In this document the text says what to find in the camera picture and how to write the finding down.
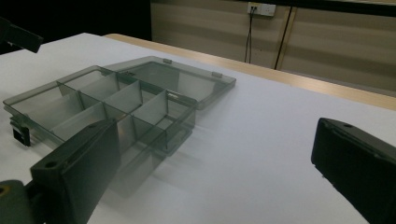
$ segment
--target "wall outlet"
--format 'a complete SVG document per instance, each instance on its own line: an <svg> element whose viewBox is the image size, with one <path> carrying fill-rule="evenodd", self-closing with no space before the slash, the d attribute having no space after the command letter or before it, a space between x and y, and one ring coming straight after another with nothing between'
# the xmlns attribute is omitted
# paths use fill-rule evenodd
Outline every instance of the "wall outlet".
<svg viewBox="0 0 396 224"><path fill-rule="evenodd" d="M255 2L248 2L247 3L247 13L251 12L251 9L255 7L253 14L256 15L263 15L263 16L270 16L273 17L275 14L276 5L269 5L269 4L261 4Z"/></svg>

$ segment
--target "wooden surface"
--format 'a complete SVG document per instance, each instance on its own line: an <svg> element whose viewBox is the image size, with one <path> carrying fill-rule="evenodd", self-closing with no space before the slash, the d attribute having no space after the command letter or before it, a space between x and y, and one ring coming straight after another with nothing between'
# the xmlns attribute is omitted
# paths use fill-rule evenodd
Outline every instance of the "wooden surface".
<svg viewBox="0 0 396 224"><path fill-rule="evenodd" d="M276 71L252 65L248 63L241 63L225 58L220 58L213 55L208 55L200 52L195 52L187 49L175 48L159 43L154 43L142 39L133 38L126 35L110 34L105 37L130 43L147 49L155 49L158 51L174 54L177 56L192 59L201 63L208 63L238 71L241 73L262 77L273 81L282 82L294 87L303 88L310 91L321 92L355 102L364 103L367 105L375 105L386 109L396 110L396 98L378 93L357 90L341 85L332 84L325 81L316 80L308 77L300 77L294 74Z"/></svg>

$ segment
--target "dark background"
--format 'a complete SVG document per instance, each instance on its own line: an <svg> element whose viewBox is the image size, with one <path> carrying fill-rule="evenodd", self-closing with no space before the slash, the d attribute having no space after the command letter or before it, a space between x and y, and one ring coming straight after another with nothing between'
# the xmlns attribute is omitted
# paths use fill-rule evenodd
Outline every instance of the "dark background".
<svg viewBox="0 0 396 224"><path fill-rule="evenodd" d="M2 1L0 17L42 36L44 43L81 33L151 40L149 0ZM0 54L19 49L0 44Z"/></svg>

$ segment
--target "table surface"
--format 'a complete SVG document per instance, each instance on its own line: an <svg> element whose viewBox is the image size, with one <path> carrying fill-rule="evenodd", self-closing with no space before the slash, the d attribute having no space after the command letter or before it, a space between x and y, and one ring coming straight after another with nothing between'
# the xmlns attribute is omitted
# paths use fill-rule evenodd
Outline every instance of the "table surface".
<svg viewBox="0 0 396 224"><path fill-rule="evenodd" d="M81 34L0 55L9 97L92 65L145 56L220 72L235 87L197 111L192 135L129 198L108 190L90 223L367 223L310 161L319 118L396 146L395 98L123 35ZM31 180L50 149L24 147L0 111L0 179Z"/></svg>

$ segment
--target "wall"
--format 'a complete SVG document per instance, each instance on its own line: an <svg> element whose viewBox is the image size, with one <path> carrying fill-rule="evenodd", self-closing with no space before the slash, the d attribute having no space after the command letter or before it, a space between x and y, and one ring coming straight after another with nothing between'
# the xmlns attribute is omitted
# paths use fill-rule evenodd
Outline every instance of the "wall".
<svg viewBox="0 0 396 224"><path fill-rule="evenodd" d="M152 39L242 62L247 10L238 1L152 0ZM275 68L279 54L276 69L396 94L396 18L294 8L286 27L289 12L254 18L252 63Z"/></svg>

